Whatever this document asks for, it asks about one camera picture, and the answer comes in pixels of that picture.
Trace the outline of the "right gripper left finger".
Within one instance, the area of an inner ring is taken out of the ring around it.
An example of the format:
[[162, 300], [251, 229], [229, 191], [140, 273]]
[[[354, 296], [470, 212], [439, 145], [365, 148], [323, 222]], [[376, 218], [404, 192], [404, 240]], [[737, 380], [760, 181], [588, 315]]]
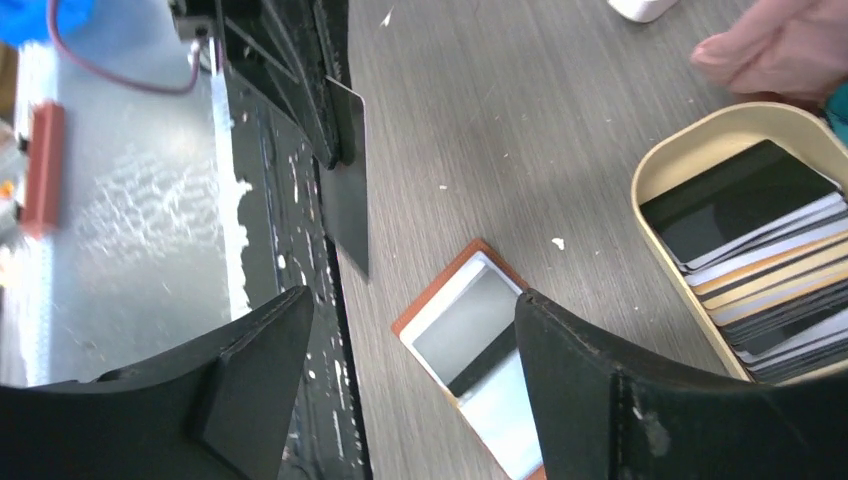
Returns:
[[5, 479], [273, 479], [313, 320], [291, 288], [90, 382], [1, 390]]

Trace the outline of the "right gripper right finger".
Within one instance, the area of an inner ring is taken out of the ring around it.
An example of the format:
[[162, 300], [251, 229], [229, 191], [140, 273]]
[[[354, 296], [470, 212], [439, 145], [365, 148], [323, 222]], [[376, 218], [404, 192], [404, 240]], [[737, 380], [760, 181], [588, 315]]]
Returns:
[[550, 479], [843, 479], [847, 377], [699, 370], [529, 290], [514, 325]]

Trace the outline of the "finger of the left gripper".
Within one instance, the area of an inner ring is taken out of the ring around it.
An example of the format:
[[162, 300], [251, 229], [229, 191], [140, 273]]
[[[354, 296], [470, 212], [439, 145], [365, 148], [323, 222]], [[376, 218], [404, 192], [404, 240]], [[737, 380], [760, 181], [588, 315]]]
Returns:
[[227, 65], [305, 134], [319, 162], [313, 83], [320, 52], [312, 2], [234, 0], [215, 6]]
[[320, 127], [322, 166], [350, 164], [355, 114], [344, 87], [351, 86], [348, 36], [349, 1], [313, 1], [312, 15], [318, 40], [319, 78], [313, 83]]

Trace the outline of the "brown leather card holder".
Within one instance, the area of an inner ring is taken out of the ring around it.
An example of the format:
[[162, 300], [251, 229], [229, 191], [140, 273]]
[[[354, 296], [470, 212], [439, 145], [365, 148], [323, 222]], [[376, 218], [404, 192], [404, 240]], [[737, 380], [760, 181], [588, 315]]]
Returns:
[[472, 240], [392, 325], [392, 331], [511, 479], [546, 472], [517, 347], [527, 283]]

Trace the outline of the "beige oval card tray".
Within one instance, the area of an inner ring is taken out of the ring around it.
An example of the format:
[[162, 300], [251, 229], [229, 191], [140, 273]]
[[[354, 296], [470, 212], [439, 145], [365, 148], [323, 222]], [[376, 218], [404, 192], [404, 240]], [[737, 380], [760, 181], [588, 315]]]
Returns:
[[648, 151], [630, 198], [732, 378], [779, 384], [846, 368], [843, 354], [810, 342], [743, 348], [745, 327], [785, 326], [847, 278], [847, 147], [823, 119], [775, 102], [720, 109]]

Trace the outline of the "striped credit cards stack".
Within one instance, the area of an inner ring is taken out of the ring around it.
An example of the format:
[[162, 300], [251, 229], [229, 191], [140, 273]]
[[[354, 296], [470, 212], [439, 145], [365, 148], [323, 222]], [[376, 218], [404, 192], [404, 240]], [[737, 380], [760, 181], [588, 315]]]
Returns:
[[765, 139], [640, 212], [731, 353], [780, 383], [847, 357], [847, 199]]

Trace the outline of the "colourful comic print garment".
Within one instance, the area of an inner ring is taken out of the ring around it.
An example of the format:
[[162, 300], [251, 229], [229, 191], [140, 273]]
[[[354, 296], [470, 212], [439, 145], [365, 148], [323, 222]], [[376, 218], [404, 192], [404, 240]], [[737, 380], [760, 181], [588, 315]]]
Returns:
[[840, 85], [824, 105], [825, 119], [835, 136], [848, 144], [848, 84]]

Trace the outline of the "pink skirt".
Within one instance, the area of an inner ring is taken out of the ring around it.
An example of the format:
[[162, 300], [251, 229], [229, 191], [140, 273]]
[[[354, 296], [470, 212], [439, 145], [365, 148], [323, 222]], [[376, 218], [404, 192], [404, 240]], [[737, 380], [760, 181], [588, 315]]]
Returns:
[[757, 1], [691, 62], [736, 95], [818, 104], [847, 81], [847, 2]]

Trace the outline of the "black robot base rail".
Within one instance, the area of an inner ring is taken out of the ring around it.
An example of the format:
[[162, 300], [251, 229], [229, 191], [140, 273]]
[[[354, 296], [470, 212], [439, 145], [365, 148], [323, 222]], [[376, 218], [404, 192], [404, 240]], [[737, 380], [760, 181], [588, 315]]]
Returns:
[[243, 195], [222, 212], [230, 302], [258, 334], [232, 356], [214, 408], [239, 459], [265, 479], [368, 479], [338, 257], [323, 215], [322, 168], [302, 129], [234, 67], [215, 87], [217, 153]]

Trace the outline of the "white clothes rack left post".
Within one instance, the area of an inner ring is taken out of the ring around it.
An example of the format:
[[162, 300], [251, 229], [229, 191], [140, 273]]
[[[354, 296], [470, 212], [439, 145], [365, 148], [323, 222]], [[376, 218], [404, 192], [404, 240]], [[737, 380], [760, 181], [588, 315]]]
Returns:
[[677, 3], [678, 0], [607, 0], [617, 14], [639, 24], [657, 20]]

